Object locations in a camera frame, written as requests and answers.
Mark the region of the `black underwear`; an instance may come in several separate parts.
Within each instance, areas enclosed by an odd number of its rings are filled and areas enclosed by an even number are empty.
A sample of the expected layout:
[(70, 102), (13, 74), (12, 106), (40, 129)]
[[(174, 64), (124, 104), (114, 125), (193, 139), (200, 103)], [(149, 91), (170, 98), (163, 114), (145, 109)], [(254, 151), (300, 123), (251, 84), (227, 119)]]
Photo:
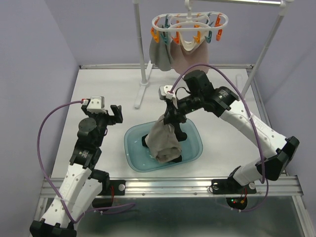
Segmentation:
[(157, 121), (149, 134), (142, 137), (142, 146), (148, 148), (159, 163), (179, 163), (183, 159), (180, 142), (186, 139), (187, 134), (181, 130), (179, 123)]

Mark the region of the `dark grey underwear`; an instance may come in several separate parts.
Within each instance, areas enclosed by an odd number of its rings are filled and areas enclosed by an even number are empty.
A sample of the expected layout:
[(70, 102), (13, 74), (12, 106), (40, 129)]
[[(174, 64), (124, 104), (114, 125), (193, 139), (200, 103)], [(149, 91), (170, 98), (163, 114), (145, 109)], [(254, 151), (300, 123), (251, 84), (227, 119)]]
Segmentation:
[(149, 48), (151, 63), (164, 72), (171, 70), (171, 63), (173, 62), (170, 53), (170, 39), (166, 39), (167, 43), (165, 43), (164, 37), (160, 37), (159, 42), (152, 38)]

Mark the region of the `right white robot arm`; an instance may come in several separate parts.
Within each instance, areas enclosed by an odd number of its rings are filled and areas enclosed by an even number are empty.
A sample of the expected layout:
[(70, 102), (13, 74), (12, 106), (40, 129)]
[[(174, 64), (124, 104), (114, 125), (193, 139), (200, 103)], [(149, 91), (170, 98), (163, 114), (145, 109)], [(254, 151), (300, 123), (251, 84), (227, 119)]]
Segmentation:
[(214, 88), (206, 73), (194, 70), (184, 77), (189, 95), (177, 99), (171, 85), (159, 88), (159, 97), (167, 104), (164, 123), (185, 123), (186, 115), (199, 109), (213, 113), (229, 123), (259, 149), (260, 158), (235, 168), (227, 178), (229, 185), (243, 187), (256, 180), (276, 181), (300, 144), (295, 136), (285, 137), (251, 113), (229, 88)]

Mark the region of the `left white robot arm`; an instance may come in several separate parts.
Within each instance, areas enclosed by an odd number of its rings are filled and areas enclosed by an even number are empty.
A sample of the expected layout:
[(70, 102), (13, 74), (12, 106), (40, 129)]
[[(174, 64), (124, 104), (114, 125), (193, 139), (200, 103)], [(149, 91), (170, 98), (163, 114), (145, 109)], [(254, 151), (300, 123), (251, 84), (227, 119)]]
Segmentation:
[(109, 174), (95, 169), (101, 155), (101, 145), (107, 127), (123, 122), (121, 106), (110, 106), (110, 115), (102, 103), (91, 99), (82, 102), (86, 114), (78, 125), (74, 146), (65, 178), (57, 188), (47, 174), (44, 175), (55, 197), (39, 221), (33, 221), (30, 233), (34, 237), (75, 237), (75, 226), (84, 217), (95, 197), (110, 186)]

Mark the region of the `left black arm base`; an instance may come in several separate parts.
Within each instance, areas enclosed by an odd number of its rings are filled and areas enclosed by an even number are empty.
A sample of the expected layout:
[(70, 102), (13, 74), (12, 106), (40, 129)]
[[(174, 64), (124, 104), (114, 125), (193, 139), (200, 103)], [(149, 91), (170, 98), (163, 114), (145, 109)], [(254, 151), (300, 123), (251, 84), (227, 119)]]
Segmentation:
[(116, 196), (125, 195), (126, 180), (110, 180), (109, 184), (103, 186), (100, 194), (92, 202), (93, 208), (111, 207)]

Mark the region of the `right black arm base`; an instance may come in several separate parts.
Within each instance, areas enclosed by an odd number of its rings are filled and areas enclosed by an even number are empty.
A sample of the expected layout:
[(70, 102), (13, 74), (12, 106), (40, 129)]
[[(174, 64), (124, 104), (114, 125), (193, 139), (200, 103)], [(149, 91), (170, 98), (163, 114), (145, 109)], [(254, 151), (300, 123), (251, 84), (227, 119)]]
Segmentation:
[(257, 193), (254, 183), (241, 186), (231, 178), (213, 179), (208, 189), (214, 195), (225, 195), (227, 205), (236, 210), (245, 210), (248, 204), (248, 195)]

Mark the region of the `pink underwear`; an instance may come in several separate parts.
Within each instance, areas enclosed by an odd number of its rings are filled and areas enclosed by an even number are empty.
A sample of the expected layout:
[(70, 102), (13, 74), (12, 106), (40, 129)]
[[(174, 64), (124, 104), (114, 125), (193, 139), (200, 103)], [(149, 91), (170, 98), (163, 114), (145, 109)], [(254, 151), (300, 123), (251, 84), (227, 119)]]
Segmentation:
[(171, 67), (178, 74), (182, 74), (194, 64), (209, 63), (208, 44), (205, 41), (193, 51), (186, 51), (182, 45), (172, 42), (170, 55), (172, 57)]

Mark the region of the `white clip hanger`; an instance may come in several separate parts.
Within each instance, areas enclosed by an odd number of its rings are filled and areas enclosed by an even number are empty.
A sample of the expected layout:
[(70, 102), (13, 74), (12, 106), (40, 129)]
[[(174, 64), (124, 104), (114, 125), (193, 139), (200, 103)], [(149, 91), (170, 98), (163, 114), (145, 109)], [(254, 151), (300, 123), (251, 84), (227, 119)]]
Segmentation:
[(229, 18), (216, 11), (192, 12), (192, 1), (185, 1), (186, 13), (166, 13), (153, 18), (150, 30), (156, 43), (173, 40), (183, 46), (196, 46), (202, 42), (219, 41)]

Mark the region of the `teal plastic basin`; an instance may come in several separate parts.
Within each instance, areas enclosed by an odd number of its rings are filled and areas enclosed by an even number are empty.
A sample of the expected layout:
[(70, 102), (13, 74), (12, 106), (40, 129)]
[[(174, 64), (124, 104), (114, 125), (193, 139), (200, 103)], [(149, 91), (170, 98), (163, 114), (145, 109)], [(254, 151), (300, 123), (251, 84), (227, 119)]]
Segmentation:
[(182, 147), (181, 162), (158, 162), (147, 147), (142, 144), (142, 137), (147, 135), (154, 125), (154, 121), (131, 127), (124, 136), (124, 149), (129, 166), (137, 172), (151, 172), (172, 166), (191, 162), (200, 157), (203, 144), (199, 132), (194, 123), (187, 119), (180, 124), (180, 128), (187, 134), (187, 139), (180, 142)]

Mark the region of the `white drying rack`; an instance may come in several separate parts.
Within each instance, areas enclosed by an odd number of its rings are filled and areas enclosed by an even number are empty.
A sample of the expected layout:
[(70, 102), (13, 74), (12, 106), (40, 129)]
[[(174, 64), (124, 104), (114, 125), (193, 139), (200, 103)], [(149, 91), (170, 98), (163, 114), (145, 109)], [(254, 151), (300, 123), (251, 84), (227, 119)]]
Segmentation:
[[(254, 80), (254, 76), (256, 72), (258, 71), (268, 49), (269, 46), (285, 16), (287, 13), (290, 4), (293, 1), (291, 0), (280, 0), (280, 1), (270, 1), (270, 0), (226, 0), (225, 3), (236, 3), (236, 4), (248, 4), (248, 5), (266, 5), (266, 6), (276, 6), (280, 8), (280, 11), (278, 13), (278, 17), (270, 31), (270, 34), (264, 44), (264, 47), (254, 64), (254, 67), (250, 73), (250, 76), (248, 77), (248, 80), (245, 83), (245, 86), (243, 87), (243, 90), (241, 92), (242, 96), (245, 96), (249, 87), (251, 86), (251, 83)], [(140, 55), (140, 70), (141, 70), (141, 81), (140, 81), (140, 89), (137, 94), (137, 97), (134, 102), (134, 108), (138, 109), (141, 107), (141, 103), (143, 100), (143, 96), (145, 94), (147, 85), (149, 83), (150, 73), (153, 67), (153, 64), (151, 61), (148, 62), (148, 64), (145, 64), (144, 60), (144, 52), (143, 52), (143, 43), (142, 43), (142, 35), (141, 35), (141, 23), (140, 23), (140, 13), (139, 13), (139, 1), (134, 0), (133, 1), (133, 8), (134, 8), (134, 16), (135, 16), (135, 23), (136, 23), (136, 35), (138, 38), (138, 49), (139, 49), (139, 55)]]

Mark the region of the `aluminium mounting rail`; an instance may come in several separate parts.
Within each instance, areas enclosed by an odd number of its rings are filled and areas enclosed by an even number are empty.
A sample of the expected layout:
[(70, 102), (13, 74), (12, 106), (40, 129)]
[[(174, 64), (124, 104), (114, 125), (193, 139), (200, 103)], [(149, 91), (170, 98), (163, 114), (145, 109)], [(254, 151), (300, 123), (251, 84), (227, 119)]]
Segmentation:
[[(217, 177), (191, 177), (191, 178), (112, 178), (111, 180), (126, 180), (125, 195), (116, 198), (207, 198), (225, 197), (214, 195), (209, 191), (213, 179)], [(298, 177), (281, 175), (276, 181), (269, 181), (269, 185), (255, 181), (257, 193), (249, 197), (263, 197), (266, 189), (268, 196), (302, 196)]]

